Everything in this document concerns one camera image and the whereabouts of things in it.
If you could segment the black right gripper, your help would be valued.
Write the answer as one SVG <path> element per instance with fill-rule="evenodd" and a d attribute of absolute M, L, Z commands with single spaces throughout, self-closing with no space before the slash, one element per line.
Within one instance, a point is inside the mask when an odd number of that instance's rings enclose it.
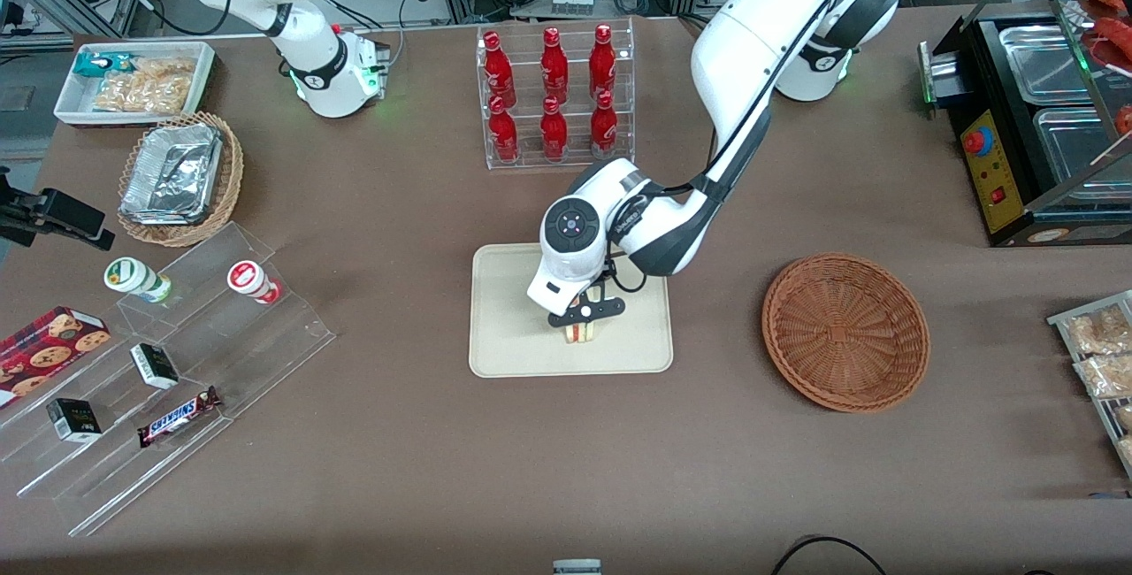
<path fill-rule="evenodd" d="M 115 233 L 103 225 L 104 212 L 55 188 L 45 188 L 42 195 L 20 191 L 9 184 L 7 175 L 10 172 L 11 169 L 1 168 L 1 237 L 6 241 L 34 244 L 40 233 L 36 209 L 42 204 L 38 218 L 44 228 L 51 228 L 50 234 L 69 237 L 101 251 L 110 251 Z"/>

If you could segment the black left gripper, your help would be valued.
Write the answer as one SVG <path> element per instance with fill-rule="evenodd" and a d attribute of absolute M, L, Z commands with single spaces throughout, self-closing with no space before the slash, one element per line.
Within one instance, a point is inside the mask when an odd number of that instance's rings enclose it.
<path fill-rule="evenodd" d="M 554 328 L 586 325 L 602 318 L 620 316 L 625 309 L 623 298 L 607 297 L 606 280 L 598 278 L 578 297 L 578 306 L 571 306 L 561 316 L 549 314 L 548 324 Z"/>

